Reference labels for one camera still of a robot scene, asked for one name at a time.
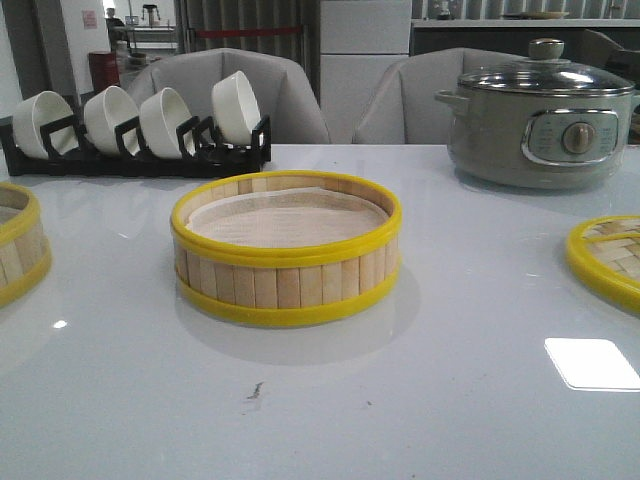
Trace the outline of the red cylinder bin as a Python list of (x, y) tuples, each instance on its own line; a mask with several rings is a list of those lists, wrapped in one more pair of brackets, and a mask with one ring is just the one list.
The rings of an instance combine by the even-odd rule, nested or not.
[(88, 53), (92, 85), (96, 94), (109, 86), (119, 86), (120, 76), (117, 56), (112, 51), (94, 51)]

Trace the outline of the grey electric cooking pot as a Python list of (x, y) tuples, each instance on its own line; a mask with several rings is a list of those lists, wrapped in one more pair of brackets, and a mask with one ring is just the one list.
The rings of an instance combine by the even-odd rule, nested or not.
[(621, 167), (638, 93), (545, 96), (460, 87), (440, 90), (453, 112), (448, 153), (456, 167), (498, 184), (581, 189)]

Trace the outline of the grey chair right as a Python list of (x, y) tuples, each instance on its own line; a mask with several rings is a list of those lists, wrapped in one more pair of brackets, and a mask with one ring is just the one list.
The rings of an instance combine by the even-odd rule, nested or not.
[(411, 56), (391, 65), (372, 94), (352, 137), (354, 144), (445, 144), (451, 109), (435, 99), (476, 69), (519, 60), (519, 55), (452, 48)]

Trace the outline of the grey chair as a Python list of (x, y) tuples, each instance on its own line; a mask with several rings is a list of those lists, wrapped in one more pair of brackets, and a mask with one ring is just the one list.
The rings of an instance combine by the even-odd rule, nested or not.
[(372, 94), (352, 137), (354, 144), (445, 144), (451, 109), (435, 99), (476, 69), (519, 60), (519, 55), (452, 48), (411, 56), (391, 65)]
[(212, 116), (234, 140), (262, 117), (283, 144), (328, 144), (329, 130), (302, 67), (292, 60), (231, 48), (180, 54), (143, 69), (127, 88), (137, 103), (174, 89), (189, 111)]

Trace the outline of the glass pot lid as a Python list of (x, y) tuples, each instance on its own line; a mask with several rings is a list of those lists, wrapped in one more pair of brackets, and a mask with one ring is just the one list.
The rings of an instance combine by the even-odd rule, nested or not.
[(551, 96), (617, 96), (634, 91), (631, 81), (601, 68), (564, 59), (563, 51), (562, 40), (534, 39), (529, 42), (528, 57), (462, 74), (458, 85)]

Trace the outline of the white bowl right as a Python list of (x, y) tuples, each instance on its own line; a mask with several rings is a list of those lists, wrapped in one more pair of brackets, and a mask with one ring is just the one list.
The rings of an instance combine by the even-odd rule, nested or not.
[(246, 146), (261, 120), (254, 90), (243, 71), (236, 71), (213, 85), (213, 117), (227, 143)]

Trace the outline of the woven bamboo steamer lid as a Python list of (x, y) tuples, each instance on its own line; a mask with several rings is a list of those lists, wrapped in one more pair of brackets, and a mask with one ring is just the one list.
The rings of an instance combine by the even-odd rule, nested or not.
[(566, 237), (565, 259), (591, 291), (639, 314), (639, 216), (598, 217), (575, 226)]

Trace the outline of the white cabinet background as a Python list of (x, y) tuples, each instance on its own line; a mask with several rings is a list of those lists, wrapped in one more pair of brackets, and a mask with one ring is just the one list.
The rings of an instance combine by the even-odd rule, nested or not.
[(320, 107), (330, 138), (352, 139), (386, 69), (409, 55), (410, 1), (320, 3)]

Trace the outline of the grey chair left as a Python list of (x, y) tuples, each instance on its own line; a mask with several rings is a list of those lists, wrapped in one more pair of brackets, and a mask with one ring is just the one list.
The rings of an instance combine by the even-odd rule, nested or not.
[(234, 140), (262, 117), (283, 144), (328, 144), (329, 130), (302, 67), (292, 60), (231, 48), (180, 54), (143, 69), (127, 88), (137, 103), (174, 89), (189, 111), (212, 116)]

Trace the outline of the white bowl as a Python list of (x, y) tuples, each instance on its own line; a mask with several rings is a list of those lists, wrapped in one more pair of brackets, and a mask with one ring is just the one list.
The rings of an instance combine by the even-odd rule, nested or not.
[(91, 143), (103, 154), (119, 156), (115, 127), (139, 116), (130, 95), (111, 85), (91, 98), (84, 106), (84, 122)]
[(261, 120), (254, 90), (243, 71), (236, 71), (213, 85), (213, 117), (227, 143), (246, 146)]
[(48, 159), (40, 128), (72, 114), (67, 101), (54, 91), (42, 91), (22, 101), (12, 116), (16, 144), (28, 157)]
[(181, 158), (176, 129), (191, 118), (186, 103), (173, 88), (165, 87), (146, 99), (140, 106), (139, 119), (152, 153), (162, 159)]

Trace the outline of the white bowl far left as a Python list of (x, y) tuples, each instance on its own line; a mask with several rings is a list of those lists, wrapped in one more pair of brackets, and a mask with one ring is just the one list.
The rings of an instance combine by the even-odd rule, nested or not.
[(72, 114), (67, 101), (54, 91), (42, 91), (22, 101), (12, 116), (16, 144), (28, 157), (48, 159), (40, 128)]

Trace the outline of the black bowl rack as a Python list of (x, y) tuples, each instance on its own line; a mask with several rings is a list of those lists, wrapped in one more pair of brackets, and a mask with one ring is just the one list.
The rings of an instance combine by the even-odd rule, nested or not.
[(271, 160), (270, 118), (265, 115), (251, 133), (251, 144), (223, 142), (211, 117), (194, 116), (176, 128), (180, 157), (161, 159), (144, 139), (137, 117), (115, 127), (119, 153), (108, 156), (88, 140), (87, 128), (74, 114), (44, 124), (45, 157), (28, 157), (14, 138), (11, 117), (1, 120), (1, 144), (11, 176), (119, 176), (216, 179), (259, 172)]

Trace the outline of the bamboo steamer tray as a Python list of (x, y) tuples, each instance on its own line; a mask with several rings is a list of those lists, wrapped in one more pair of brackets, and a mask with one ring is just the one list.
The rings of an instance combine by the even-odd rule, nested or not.
[[(238, 246), (187, 228), (191, 213), (216, 200), (305, 187), (369, 200), (389, 218), (348, 240), (298, 248)], [(400, 269), (402, 210), (397, 197), (352, 175), (287, 170), (216, 180), (185, 194), (170, 221), (183, 295), (200, 309), (239, 323), (297, 327), (358, 313), (393, 288)]]
[(48, 273), (51, 248), (40, 203), (26, 187), (1, 183), (1, 306), (27, 293)]

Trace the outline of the white liner in centre tray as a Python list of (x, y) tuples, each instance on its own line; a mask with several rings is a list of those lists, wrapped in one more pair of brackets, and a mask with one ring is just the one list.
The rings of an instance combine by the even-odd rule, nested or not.
[(388, 218), (369, 200), (305, 187), (216, 200), (191, 213), (187, 228), (238, 246), (298, 248), (348, 240), (376, 229)]

